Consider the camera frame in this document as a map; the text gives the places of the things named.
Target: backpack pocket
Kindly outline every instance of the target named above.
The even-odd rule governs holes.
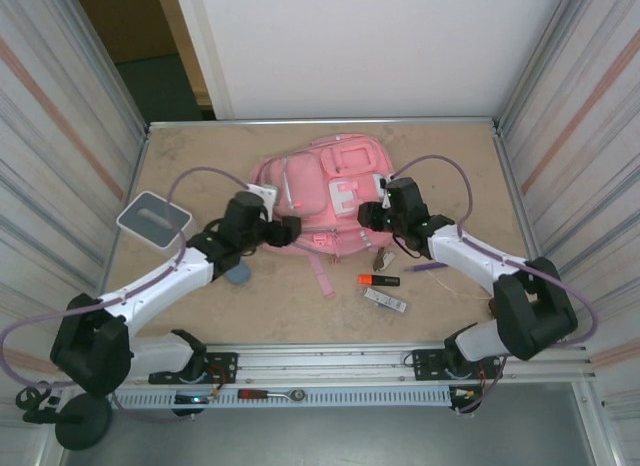
[[[375,171],[378,159],[373,146],[362,140],[349,143],[329,146],[320,153],[322,167],[330,178]]]
[[[276,213],[280,216],[315,216],[327,208],[322,167],[316,155],[296,153],[269,165],[270,184],[280,189]]]

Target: wooden table surface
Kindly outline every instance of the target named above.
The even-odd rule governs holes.
[[[247,180],[260,157],[298,149],[336,133],[376,136],[396,168],[428,153],[454,159],[468,174],[474,192],[475,209],[466,229],[497,248],[524,255],[487,124],[223,124],[154,129],[136,194],[150,190],[166,197],[172,181],[194,166],[222,168]],[[423,162],[407,175],[420,186],[431,214],[442,213],[455,220],[464,214],[466,192],[451,166]],[[200,172],[181,183],[175,202],[192,212],[202,227],[222,216],[237,190],[223,177]],[[181,328],[204,342],[400,342],[441,340],[465,325],[489,319],[488,294],[476,283],[451,268],[432,274],[403,273],[403,267],[426,260],[411,259],[395,245],[390,250],[397,257],[385,274],[401,276],[402,286],[388,291],[409,303],[404,314],[357,297],[357,275],[372,272],[374,254],[369,251],[335,265],[323,259],[336,291],[334,299],[325,300],[308,258],[259,250],[246,258],[252,272],[249,282],[233,286],[223,278],[216,280],[159,314],[141,334]],[[124,286],[164,260],[148,246],[121,235],[109,287]]]

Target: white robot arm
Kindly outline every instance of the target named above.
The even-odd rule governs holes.
[[[566,292],[518,267],[559,280],[551,261],[511,256],[471,237],[451,219],[430,215],[411,178],[394,179],[385,189],[388,201],[360,206],[360,224],[391,232],[406,248],[461,271],[494,298],[496,319],[445,340],[447,368],[456,376],[465,376],[486,357],[513,355],[528,360],[575,331],[578,320]]]
[[[81,294],[67,309],[112,302],[93,313],[63,319],[51,360],[93,396],[113,392],[127,377],[181,372],[198,378],[204,368],[204,346],[185,331],[160,338],[136,338],[140,329],[191,291],[204,287],[237,266],[242,255],[260,244],[286,246],[300,235],[300,219],[273,220],[278,191],[249,185],[229,201],[217,229],[206,229],[179,253],[133,283],[99,298]],[[172,271],[156,281],[163,272]]]

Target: wrench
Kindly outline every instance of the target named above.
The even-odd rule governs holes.
[[[267,398],[285,398],[294,403],[304,401],[307,393],[302,389],[292,389],[287,393],[271,393],[264,389],[239,389],[238,399],[267,399]]]

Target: pink backpack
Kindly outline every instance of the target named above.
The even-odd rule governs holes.
[[[302,234],[294,244],[269,249],[310,255],[325,296],[331,296],[333,290],[328,291],[320,278],[324,270],[317,256],[339,258],[389,244],[390,233],[360,226],[358,207],[381,200],[385,193],[380,180],[392,173],[384,147],[363,134],[321,138],[304,149],[263,159],[251,174],[251,182],[279,188],[276,216],[302,218]]]

